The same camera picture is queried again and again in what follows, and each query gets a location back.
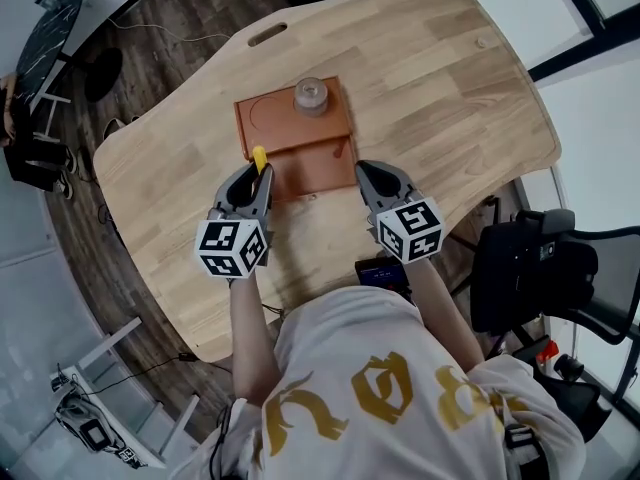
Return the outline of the black wrist-mounted phone screen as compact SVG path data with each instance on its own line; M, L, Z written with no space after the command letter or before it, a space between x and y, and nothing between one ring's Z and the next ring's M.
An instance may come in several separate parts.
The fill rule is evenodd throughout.
M403 265L394 257L376 257L356 261L354 268L363 286L393 291L407 298L411 295L410 284Z

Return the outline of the person's right forearm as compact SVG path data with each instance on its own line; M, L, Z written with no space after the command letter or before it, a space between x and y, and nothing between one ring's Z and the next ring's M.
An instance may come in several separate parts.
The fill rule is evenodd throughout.
M484 356L471 328L458 310L447 287L428 260L404 267L413 301L429 332L449 352L465 372L484 361Z

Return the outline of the person's white t-shirt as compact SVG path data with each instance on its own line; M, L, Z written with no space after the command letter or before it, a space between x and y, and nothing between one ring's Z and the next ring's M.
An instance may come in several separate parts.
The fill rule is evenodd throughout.
M299 307L275 355L265 403L237 400L171 480L521 480L512 425L532 432L550 480L585 465L581 433L528 364L464 372L395 293L343 288Z

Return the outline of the round black table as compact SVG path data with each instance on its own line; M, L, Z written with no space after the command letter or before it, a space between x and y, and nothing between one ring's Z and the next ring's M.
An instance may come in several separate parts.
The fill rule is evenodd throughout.
M83 0L57 0L56 11L46 11L33 28L17 63L16 96L26 105L36 98L58 61L85 73L84 94L89 102L104 98L116 83L123 55L118 48L102 51L94 61L77 60L62 49L76 23Z

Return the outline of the black office chair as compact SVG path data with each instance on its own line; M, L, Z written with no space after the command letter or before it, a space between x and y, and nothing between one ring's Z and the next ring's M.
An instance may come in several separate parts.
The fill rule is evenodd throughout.
M473 250L473 330L500 341L514 334L522 344L515 357L532 366L535 380L590 441L610 415L599 404L600 388L582 382L582 366L567 355L559 377L544 374L537 356L550 339L533 339L524 326L545 315L610 345L629 337L640 304L640 226L586 232L576 229L570 210L522 210L484 228Z

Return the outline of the white stool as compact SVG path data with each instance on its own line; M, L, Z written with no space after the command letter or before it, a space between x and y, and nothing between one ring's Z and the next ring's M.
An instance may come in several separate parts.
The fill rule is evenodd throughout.
M51 137L49 135L49 133L51 131L54 115L55 115L55 112L56 112L56 108L59 105L62 105L62 104L71 104L72 100L69 99L69 98L58 96L58 95L49 94L49 93L44 92L44 91L39 92L37 94L36 99L31 103L31 106L30 106L31 117L35 121L38 121L39 105L40 104L45 104L45 103L49 104L49 114L48 114L48 117L47 117L47 120L46 120L46 126L44 128L44 131L35 130L34 131L34 136L36 138L38 138L38 139L41 139L41 140L45 141L45 142L59 143L60 142L59 139L56 139L56 138Z

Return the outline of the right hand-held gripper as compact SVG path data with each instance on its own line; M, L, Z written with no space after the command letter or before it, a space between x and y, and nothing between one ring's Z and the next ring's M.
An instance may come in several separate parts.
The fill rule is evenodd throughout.
M401 169L381 161L355 165L360 193L370 210L369 233L389 255L410 264L438 253L445 224L433 197L419 195Z

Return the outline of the grey spare device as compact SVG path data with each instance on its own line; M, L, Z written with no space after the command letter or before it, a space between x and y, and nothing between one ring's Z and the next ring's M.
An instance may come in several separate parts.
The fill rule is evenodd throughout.
M95 404L74 394L67 395L58 404L55 416L89 451L112 454L133 469L146 467Z

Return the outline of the small glass jar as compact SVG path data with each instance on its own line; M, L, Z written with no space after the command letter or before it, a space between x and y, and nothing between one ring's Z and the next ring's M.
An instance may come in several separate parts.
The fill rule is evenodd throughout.
M304 78L294 87L294 108L307 117L319 117L328 107L329 90L324 81Z

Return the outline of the person's left forearm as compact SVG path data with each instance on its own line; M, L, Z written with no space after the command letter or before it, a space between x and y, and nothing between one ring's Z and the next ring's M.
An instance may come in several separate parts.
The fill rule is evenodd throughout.
M255 274L230 284L233 389L262 406L281 380Z

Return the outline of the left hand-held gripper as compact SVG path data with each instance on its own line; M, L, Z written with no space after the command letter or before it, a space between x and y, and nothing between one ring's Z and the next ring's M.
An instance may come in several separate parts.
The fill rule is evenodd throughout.
M267 265L273 179L270 163L259 175L255 164L249 163L219 187L208 218L198 225L194 245L194 254L210 276L246 279Z

